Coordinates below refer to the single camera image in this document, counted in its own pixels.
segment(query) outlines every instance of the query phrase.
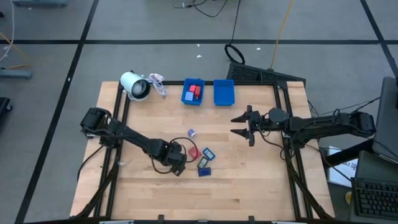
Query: white camera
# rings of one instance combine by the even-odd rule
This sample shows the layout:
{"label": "white camera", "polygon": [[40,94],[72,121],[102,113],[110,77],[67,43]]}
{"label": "white camera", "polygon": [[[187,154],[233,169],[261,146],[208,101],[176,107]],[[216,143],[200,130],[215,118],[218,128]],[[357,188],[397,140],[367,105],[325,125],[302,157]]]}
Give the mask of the white camera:
{"label": "white camera", "polygon": [[150,92],[149,82],[132,72],[126,72],[120,78],[120,83],[124,87],[130,100],[142,101]]}

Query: yellow cable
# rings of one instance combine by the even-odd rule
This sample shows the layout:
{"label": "yellow cable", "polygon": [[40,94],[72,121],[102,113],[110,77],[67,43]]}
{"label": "yellow cable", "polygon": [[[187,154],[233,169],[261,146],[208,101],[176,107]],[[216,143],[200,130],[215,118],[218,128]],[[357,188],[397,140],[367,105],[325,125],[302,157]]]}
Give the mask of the yellow cable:
{"label": "yellow cable", "polygon": [[[27,54],[25,54],[23,51],[19,50],[19,48],[18,48],[17,46],[15,46],[13,43],[11,43],[11,41],[10,41],[2,32],[0,32],[0,35],[1,35],[1,37],[2,37],[4,40],[6,40],[6,41],[11,45],[11,47],[13,47],[14,49],[16,49],[16,50],[23,56],[23,58],[24,58],[25,60],[29,60],[29,56],[28,56]],[[6,69],[25,68],[25,67],[29,67],[29,66],[30,66],[29,64],[25,64],[25,65],[14,65],[14,66],[7,67]]]}
{"label": "yellow cable", "polygon": [[17,69],[17,68],[26,68],[29,67],[30,65],[13,65],[10,67],[7,67],[6,69]]}
{"label": "yellow cable", "polygon": [[276,51],[277,51],[277,48],[278,48],[278,42],[279,42],[279,39],[280,39],[280,35],[281,35],[281,33],[282,33],[282,29],[283,29],[284,26],[285,26],[287,17],[289,16],[290,10],[291,10],[292,5],[293,5],[293,2],[294,2],[294,0],[290,0],[289,8],[288,8],[288,10],[287,10],[287,12],[286,12],[285,19],[284,19],[284,21],[283,21],[283,23],[282,23],[282,25],[281,25],[281,27],[280,27],[280,29],[279,29],[278,38],[276,38],[276,43],[275,43],[275,48],[274,48],[274,56],[272,56],[272,62],[271,62],[270,68],[272,68],[272,66],[274,66],[274,60],[275,60]]}

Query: gray carpet floor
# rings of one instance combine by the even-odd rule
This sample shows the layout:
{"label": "gray carpet floor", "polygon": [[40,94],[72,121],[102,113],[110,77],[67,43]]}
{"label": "gray carpet floor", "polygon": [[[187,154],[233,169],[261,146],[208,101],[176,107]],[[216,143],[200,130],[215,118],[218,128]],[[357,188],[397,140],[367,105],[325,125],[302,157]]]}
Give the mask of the gray carpet floor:
{"label": "gray carpet floor", "polygon": [[[194,8],[174,9],[177,0],[99,0],[88,40],[230,39],[237,0],[229,0],[216,18]],[[398,39],[398,2],[367,0],[386,40]],[[16,7],[16,40],[79,40],[93,0],[70,0],[64,8]],[[222,0],[201,6],[215,14]],[[243,0],[235,39],[275,39],[288,0]],[[11,36],[11,6],[0,2],[0,32]],[[297,0],[282,33],[284,40],[377,40],[360,1]],[[14,110],[0,129],[0,217],[14,223],[49,129],[75,44],[18,44],[30,55],[31,80],[0,79],[0,96],[11,98]],[[236,44],[247,65],[267,69],[273,44]],[[116,81],[133,69],[160,73],[167,80],[186,77],[225,78],[229,60],[224,44],[85,44],[71,81],[49,153],[30,203],[26,222],[67,218],[76,188],[86,139],[79,122],[98,99],[101,82]],[[398,45],[388,45],[398,57]],[[23,63],[12,50],[0,67]],[[371,100],[382,79],[393,77],[380,44],[280,44],[274,70],[307,79],[307,96],[321,112]],[[364,111],[377,115],[378,102]],[[322,146],[350,147],[363,141],[352,136],[325,138]],[[346,219],[344,187],[330,185],[336,216]]]}

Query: black floor stripe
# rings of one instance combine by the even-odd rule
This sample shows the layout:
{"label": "black floor stripe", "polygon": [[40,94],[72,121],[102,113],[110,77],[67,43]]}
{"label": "black floor stripe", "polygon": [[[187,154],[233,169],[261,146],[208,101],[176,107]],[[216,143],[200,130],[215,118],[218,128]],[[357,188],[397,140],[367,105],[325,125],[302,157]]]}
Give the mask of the black floor stripe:
{"label": "black floor stripe", "polygon": [[[228,39],[208,40],[86,40],[85,44],[229,44]],[[233,40],[234,44],[275,44],[276,40]],[[279,44],[324,44],[324,45],[367,45],[378,44],[378,40],[280,40]]]}
{"label": "black floor stripe", "polygon": [[396,61],[394,60],[393,56],[391,55],[390,50],[388,49],[387,42],[384,40],[383,35],[381,34],[381,31],[379,27],[376,24],[376,21],[374,20],[374,17],[372,15],[372,12],[366,3],[366,0],[361,0],[361,4],[363,9],[365,10],[365,13],[369,19],[369,22],[372,25],[373,31],[376,34],[377,39],[380,41],[381,48],[383,49],[384,55],[387,58],[388,64],[391,67],[391,70],[394,74],[395,77],[398,77],[398,68]]}
{"label": "black floor stripe", "polygon": [[63,105],[65,103],[65,99],[68,94],[69,86],[72,82],[73,75],[76,70],[77,63],[79,61],[81,50],[83,49],[84,40],[87,38],[88,30],[90,29],[91,22],[93,20],[97,5],[99,0],[94,0],[93,5],[91,6],[90,13],[88,14],[88,18],[85,24],[85,28],[83,29],[83,33],[80,37],[80,42],[76,48],[75,55],[73,56],[72,63],[70,65],[68,75],[65,79],[65,83],[63,84],[63,88],[61,91],[60,98],[58,100],[57,106],[54,111],[54,115],[52,117],[49,130],[44,139],[44,143],[42,149],[39,154],[39,158],[37,159],[35,169],[33,171],[32,177],[30,178],[29,185],[27,187],[24,199],[22,200],[21,207],[19,208],[15,223],[23,223],[30,205],[30,201],[32,200],[34,191],[36,189],[37,183],[39,181],[40,173],[42,172],[43,165],[45,162],[45,158],[47,157],[47,153],[50,148],[50,144],[55,132],[55,128],[57,127],[58,121],[60,119],[60,115],[62,112]]}
{"label": "black floor stripe", "polygon": [[[228,39],[175,39],[175,40],[85,40],[84,44],[229,44]],[[275,44],[276,40],[237,39],[234,44]],[[387,40],[398,44],[398,40]],[[79,44],[80,40],[15,40],[15,44]],[[379,44],[379,40],[279,40],[279,44],[315,44],[315,45],[369,45]]]}
{"label": "black floor stripe", "polygon": [[14,40],[14,44],[79,44],[80,40]]}

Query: yellow object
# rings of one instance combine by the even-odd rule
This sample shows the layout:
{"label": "yellow object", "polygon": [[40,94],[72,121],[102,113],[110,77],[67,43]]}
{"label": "yellow object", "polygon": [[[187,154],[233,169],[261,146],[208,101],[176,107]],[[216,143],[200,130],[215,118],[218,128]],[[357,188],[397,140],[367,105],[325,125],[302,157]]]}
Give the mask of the yellow object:
{"label": "yellow object", "polygon": [[[10,41],[2,32],[0,32],[0,35],[1,35],[1,37],[2,37],[4,40],[6,40],[6,41],[11,45],[11,47],[13,47],[14,49],[16,49],[16,50],[23,56],[24,60],[29,60],[29,56],[28,56],[27,54],[25,54],[23,51],[19,50],[19,48],[18,48],[17,46],[15,46],[13,43],[11,43],[11,41]],[[25,64],[25,65],[13,65],[13,66],[10,66],[10,67],[8,67],[8,68],[6,68],[6,69],[24,68],[24,67],[29,67],[29,66],[30,66],[29,64]]]}
{"label": "yellow object", "polygon": [[270,68],[272,68],[272,66],[274,66],[274,60],[275,60],[275,56],[276,56],[276,50],[277,50],[277,48],[278,48],[278,42],[279,42],[279,39],[280,39],[280,35],[281,35],[281,33],[282,33],[282,29],[283,29],[284,26],[285,26],[287,17],[289,16],[290,10],[291,10],[292,5],[293,5],[293,2],[294,2],[294,0],[290,0],[289,8],[288,8],[288,10],[287,10],[287,12],[286,12],[285,19],[284,19],[284,21],[283,21],[283,23],[282,23],[282,25],[281,25],[281,27],[280,27],[280,29],[279,29],[278,38],[276,38],[276,43],[275,43],[275,48],[274,48],[274,56],[272,56],[272,62],[271,62]]}
{"label": "yellow object", "polygon": [[345,198],[346,198],[347,204],[349,205],[349,203],[351,201],[351,192],[347,192]]}

